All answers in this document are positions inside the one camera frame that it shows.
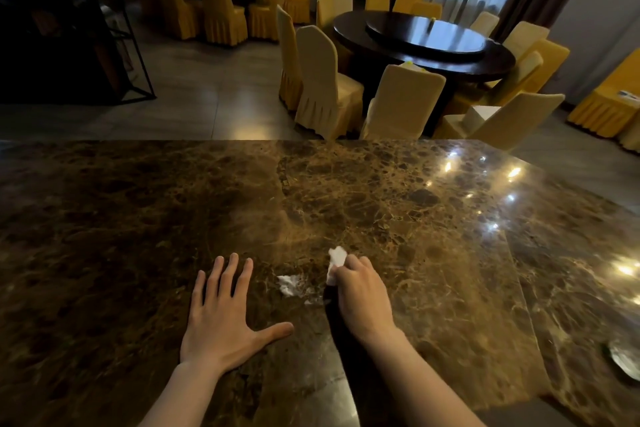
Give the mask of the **person's right hand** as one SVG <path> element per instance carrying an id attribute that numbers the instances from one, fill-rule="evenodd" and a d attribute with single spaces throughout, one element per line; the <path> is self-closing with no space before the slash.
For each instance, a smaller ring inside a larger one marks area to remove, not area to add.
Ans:
<path id="1" fill-rule="evenodd" d="M 336 287 L 342 319 L 363 346 L 389 341 L 398 333 L 387 288 L 375 269 L 371 276 Z"/>

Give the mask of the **person's left hand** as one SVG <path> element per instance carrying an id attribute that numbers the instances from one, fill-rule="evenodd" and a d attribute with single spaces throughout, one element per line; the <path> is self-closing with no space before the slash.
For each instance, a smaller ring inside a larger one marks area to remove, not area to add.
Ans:
<path id="1" fill-rule="evenodd" d="M 214 259 L 207 275 L 202 307 L 190 304 L 188 325 L 180 347 L 180 363 L 215 362 L 222 374 L 239 367 L 263 348 L 253 346 L 252 330 L 246 322 L 247 293 L 253 271 L 252 259 L 246 259 L 234 281 L 231 298 L 219 298 L 219 279 L 227 265 L 222 256 Z"/>

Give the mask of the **white tissue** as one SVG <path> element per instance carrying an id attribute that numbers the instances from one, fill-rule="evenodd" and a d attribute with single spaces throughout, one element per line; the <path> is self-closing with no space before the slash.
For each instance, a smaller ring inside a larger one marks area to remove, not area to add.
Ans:
<path id="1" fill-rule="evenodd" d="M 330 248 L 328 253 L 330 262 L 326 275 L 326 286 L 334 287 L 337 284 L 335 271 L 344 266 L 348 252 L 342 246 L 336 246 L 335 248 Z"/>

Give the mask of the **person's left forearm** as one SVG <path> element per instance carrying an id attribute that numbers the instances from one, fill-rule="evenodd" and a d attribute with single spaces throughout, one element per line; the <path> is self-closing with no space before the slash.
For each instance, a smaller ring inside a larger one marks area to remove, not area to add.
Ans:
<path id="1" fill-rule="evenodd" d="M 215 362 L 180 363 L 138 427 L 201 427 L 222 373 Z"/>

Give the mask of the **person's right forearm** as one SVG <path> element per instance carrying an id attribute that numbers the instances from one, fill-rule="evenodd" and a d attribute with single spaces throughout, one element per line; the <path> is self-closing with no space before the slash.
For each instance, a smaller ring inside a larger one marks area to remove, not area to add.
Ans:
<path id="1" fill-rule="evenodd" d="M 396 327 L 358 339 L 409 427 L 486 427 Z"/>

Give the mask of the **white foam patch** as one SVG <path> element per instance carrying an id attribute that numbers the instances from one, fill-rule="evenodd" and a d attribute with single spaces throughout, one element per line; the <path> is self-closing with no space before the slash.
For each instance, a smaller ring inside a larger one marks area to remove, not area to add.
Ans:
<path id="1" fill-rule="evenodd" d="M 324 305 L 324 288 L 313 283 L 304 274 L 277 276 L 277 282 L 285 298 L 295 298 L 306 306 Z"/>

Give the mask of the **dark glass lazy susan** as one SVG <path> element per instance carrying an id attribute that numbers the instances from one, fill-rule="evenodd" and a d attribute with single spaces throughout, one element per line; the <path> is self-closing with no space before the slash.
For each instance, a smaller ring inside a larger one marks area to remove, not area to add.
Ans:
<path id="1" fill-rule="evenodd" d="M 411 56 L 473 62 L 487 52 L 487 37 L 462 26 L 437 20 L 430 34 L 429 18 L 398 12 L 365 13 L 366 32 L 384 48 Z"/>

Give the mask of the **black metal shelf rack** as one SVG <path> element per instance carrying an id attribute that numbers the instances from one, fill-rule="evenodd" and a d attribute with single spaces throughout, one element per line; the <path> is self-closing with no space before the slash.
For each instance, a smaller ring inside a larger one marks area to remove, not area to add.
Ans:
<path id="1" fill-rule="evenodd" d="M 0 104 L 156 99 L 131 0 L 0 0 Z"/>

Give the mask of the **round glass dish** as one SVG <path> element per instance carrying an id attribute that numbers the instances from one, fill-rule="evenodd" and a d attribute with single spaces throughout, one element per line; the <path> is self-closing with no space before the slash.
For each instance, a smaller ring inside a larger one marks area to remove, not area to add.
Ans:
<path id="1" fill-rule="evenodd" d="M 624 382 L 640 385 L 640 348 L 627 339 L 612 339 L 603 345 L 604 357 Z"/>

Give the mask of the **yellow skirted chair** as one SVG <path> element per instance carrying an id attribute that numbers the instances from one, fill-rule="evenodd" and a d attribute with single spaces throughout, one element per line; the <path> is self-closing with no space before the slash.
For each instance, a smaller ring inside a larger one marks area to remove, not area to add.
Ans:
<path id="1" fill-rule="evenodd" d="M 640 48 L 631 52 L 567 117 L 599 137 L 616 137 L 640 111 Z"/>

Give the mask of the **pale skirted chair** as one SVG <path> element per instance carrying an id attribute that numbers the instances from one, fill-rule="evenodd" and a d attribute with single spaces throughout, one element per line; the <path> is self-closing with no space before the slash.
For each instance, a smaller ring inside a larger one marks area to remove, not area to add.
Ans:
<path id="1" fill-rule="evenodd" d="M 640 111 L 616 136 L 616 140 L 622 148 L 640 154 Z"/>

